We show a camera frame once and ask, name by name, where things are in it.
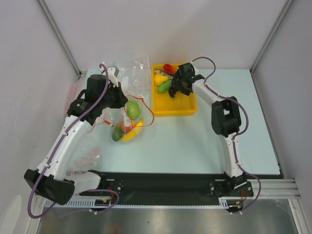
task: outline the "gray floor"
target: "gray floor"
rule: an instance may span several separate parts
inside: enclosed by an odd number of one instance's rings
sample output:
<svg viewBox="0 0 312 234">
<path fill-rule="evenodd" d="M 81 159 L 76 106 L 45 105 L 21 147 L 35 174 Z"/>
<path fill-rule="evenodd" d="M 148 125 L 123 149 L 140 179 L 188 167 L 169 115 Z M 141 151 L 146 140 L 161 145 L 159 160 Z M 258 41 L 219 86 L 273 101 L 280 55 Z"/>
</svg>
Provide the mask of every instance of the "gray floor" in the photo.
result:
<svg viewBox="0 0 312 234">
<path fill-rule="evenodd" d="M 260 200 L 243 215 L 226 210 L 112 209 L 54 217 L 74 211 L 54 208 L 37 234 L 296 234 L 287 200 Z"/>
</svg>

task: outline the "yellow tray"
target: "yellow tray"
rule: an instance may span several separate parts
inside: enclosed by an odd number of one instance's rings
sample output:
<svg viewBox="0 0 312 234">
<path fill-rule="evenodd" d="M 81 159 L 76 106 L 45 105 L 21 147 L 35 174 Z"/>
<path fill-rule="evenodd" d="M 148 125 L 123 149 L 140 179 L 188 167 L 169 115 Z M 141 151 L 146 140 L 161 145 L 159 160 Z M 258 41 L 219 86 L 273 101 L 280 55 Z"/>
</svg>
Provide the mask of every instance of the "yellow tray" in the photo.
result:
<svg viewBox="0 0 312 234">
<path fill-rule="evenodd" d="M 189 116 L 197 111 L 197 102 L 195 94 L 189 96 L 177 92 L 175 98 L 171 98 L 168 92 L 159 94 L 158 86 L 154 84 L 154 70 L 163 70 L 164 64 L 152 66 L 152 95 L 153 95 L 153 112 L 156 116 Z M 179 64 L 171 64 L 175 69 Z"/>
</svg>

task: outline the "toy fruit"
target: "toy fruit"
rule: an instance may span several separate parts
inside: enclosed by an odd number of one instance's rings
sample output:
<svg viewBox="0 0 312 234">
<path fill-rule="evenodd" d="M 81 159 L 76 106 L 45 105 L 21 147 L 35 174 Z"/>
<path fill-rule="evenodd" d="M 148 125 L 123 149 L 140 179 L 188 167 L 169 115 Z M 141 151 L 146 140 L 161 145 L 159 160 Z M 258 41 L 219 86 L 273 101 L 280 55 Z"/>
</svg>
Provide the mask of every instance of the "toy fruit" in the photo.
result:
<svg viewBox="0 0 312 234">
<path fill-rule="evenodd" d="M 165 64 L 164 70 L 166 73 L 168 73 L 169 75 L 172 75 L 172 76 L 174 76 L 176 73 L 176 69 L 173 66 L 171 66 L 170 64 Z"/>
<path fill-rule="evenodd" d="M 157 86 L 160 86 L 164 82 L 166 82 L 169 79 L 169 77 L 163 76 L 162 74 L 155 74 L 154 76 L 154 83 Z"/>
<path fill-rule="evenodd" d="M 166 81 L 161 86 L 158 87 L 157 92 L 163 94 L 170 89 L 171 80 Z"/>
<path fill-rule="evenodd" d="M 141 109 L 136 101 L 128 101 L 126 103 L 127 115 L 129 119 L 137 119 L 141 114 Z"/>
<path fill-rule="evenodd" d="M 127 141 L 135 138 L 142 131 L 142 126 L 143 126 L 143 119 L 140 119 L 139 123 L 136 124 L 135 128 L 133 128 L 126 135 L 124 135 L 121 138 L 121 141 L 127 142 Z"/>
<path fill-rule="evenodd" d="M 114 130 L 113 130 L 113 132 L 112 132 L 112 139 L 113 139 L 114 141 L 119 141 L 119 140 L 121 139 L 121 137 L 124 135 L 124 132 L 123 132 L 123 130 L 122 130 L 122 128 L 121 128 L 121 125 L 122 125 L 122 122 L 119 122 L 119 123 L 115 126 L 115 128 L 114 128 Z"/>
<path fill-rule="evenodd" d="M 131 120 L 131 125 L 130 126 L 125 126 L 124 122 L 122 122 L 121 124 L 121 129 L 122 131 L 127 134 L 128 132 L 131 131 L 131 129 L 133 129 L 133 127 L 136 125 L 136 122 L 134 122 L 133 120 Z"/>
</svg>

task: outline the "white wall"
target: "white wall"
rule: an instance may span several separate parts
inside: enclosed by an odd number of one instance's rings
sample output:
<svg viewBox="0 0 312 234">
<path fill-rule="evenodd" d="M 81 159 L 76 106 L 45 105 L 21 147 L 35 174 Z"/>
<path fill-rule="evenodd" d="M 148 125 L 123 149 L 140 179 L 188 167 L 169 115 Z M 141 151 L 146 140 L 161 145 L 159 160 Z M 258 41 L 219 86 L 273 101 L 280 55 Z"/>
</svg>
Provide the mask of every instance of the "white wall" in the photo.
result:
<svg viewBox="0 0 312 234">
<path fill-rule="evenodd" d="M 0 217 L 21 195 L 21 234 L 30 194 L 23 175 L 56 139 L 76 78 L 34 0 L 2 0 L 0 31 Z"/>
<path fill-rule="evenodd" d="M 282 167 L 312 220 L 312 1 L 296 1 L 255 73 Z"/>
<path fill-rule="evenodd" d="M 219 68 L 249 69 L 285 0 L 46 3 L 82 70 L 95 68 L 99 61 L 142 56 L 150 64 L 209 56 Z"/>
</svg>

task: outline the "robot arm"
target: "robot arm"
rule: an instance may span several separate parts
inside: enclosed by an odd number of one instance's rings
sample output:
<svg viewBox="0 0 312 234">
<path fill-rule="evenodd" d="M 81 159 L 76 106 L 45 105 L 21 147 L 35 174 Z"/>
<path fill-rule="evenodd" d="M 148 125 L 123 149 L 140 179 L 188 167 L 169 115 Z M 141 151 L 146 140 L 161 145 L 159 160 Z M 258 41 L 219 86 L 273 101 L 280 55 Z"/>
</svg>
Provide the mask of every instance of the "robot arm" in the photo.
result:
<svg viewBox="0 0 312 234">
<path fill-rule="evenodd" d="M 107 70 L 109 77 L 113 81 L 116 81 L 118 69 L 116 67 L 109 67 Z M 101 176 L 96 172 L 87 172 L 83 175 L 66 177 L 66 169 L 78 144 L 85 134 L 91 130 L 96 118 L 102 114 L 102 110 L 107 107 L 119 109 L 125 106 L 128 99 L 123 94 L 120 83 L 115 84 L 115 82 L 109 81 L 107 91 L 100 102 L 87 115 L 80 119 L 80 121 L 74 124 L 68 132 L 65 132 L 65 130 L 99 99 L 103 92 L 106 79 L 107 77 L 105 75 L 92 75 L 88 78 L 87 88 L 82 90 L 78 98 L 71 103 L 62 131 L 47 157 L 36 170 L 28 169 L 26 171 L 24 178 L 30 187 L 33 188 L 39 175 L 47 167 L 36 189 L 38 195 L 64 205 L 73 195 L 98 187 Z M 48 163 L 51 154 L 56 148 L 57 151 L 54 154 L 53 160 Z"/>
<path fill-rule="evenodd" d="M 212 108 L 212 128 L 219 135 L 225 156 L 225 174 L 228 176 L 229 187 L 236 189 L 247 183 L 247 177 L 238 167 L 233 148 L 233 136 L 238 133 L 241 118 L 238 105 L 223 100 L 205 87 L 204 77 L 195 74 L 191 63 L 185 63 L 178 70 L 171 82 L 169 95 L 174 98 L 177 91 L 185 95 L 194 93 Z M 236 141 L 237 160 L 240 161 L 238 143 Z"/>
</svg>

